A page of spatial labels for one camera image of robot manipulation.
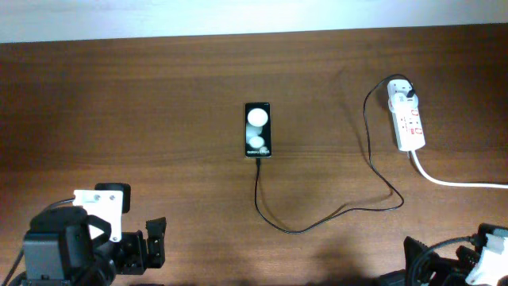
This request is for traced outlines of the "black smartphone with white circles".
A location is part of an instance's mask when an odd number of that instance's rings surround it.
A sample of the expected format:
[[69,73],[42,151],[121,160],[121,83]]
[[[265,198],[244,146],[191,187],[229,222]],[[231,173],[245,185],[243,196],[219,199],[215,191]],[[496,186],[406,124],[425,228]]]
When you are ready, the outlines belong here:
[[248,102],[244,105],[244,155],[265,158],[272,155],[271,107],[269,102]]

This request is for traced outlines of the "white power strip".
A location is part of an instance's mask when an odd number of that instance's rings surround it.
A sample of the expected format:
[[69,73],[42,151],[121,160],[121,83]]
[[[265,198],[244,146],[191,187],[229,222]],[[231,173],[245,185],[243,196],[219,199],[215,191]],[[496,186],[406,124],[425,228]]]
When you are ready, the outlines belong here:
[[425,145],[425,136],[418,107],[391,114],[398,149],[410,152],[422,148]]

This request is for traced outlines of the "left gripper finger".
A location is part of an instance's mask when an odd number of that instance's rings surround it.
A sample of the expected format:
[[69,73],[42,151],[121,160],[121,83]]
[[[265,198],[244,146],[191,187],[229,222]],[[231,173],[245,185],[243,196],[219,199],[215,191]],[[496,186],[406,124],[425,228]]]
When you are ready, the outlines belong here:
[[148,238],[148,262],[149,269],[161,269],[165,262],[165,247],[163,238]]
[[165,217],[148,220],[146,222],[146,229],[148,231],[148,240],[155,242],[162,242],[165,237],[167,228],[167,219]]

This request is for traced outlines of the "white charger plug adapter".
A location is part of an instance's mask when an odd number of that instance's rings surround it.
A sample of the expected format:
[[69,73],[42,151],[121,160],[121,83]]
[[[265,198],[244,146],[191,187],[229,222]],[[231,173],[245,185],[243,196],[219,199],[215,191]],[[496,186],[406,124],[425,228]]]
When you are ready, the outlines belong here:
[[416,109],[418,97],[410,82],[405,79],[393,79],[387,84],[388,107],[392,113]]

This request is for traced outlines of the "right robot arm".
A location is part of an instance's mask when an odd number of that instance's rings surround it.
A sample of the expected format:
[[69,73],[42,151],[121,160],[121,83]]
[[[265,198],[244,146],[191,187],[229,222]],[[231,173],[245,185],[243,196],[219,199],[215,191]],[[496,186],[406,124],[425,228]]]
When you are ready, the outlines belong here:
[[378,286],[507,284],[507,228],[482,223],[476,234],[427,246],[407,237],[406,267],[375,279]]

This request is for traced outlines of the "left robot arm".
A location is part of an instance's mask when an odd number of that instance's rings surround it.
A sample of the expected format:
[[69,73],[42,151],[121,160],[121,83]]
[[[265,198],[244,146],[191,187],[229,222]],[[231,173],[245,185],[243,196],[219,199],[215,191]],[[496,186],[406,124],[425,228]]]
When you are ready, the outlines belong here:
[[60,207],[34,217],[23,239],[25,271],[7,285],[111,285],[118,275],[142,275],[165,262],[165,217],[148,220],[143,233],[124,232],[81,207]]

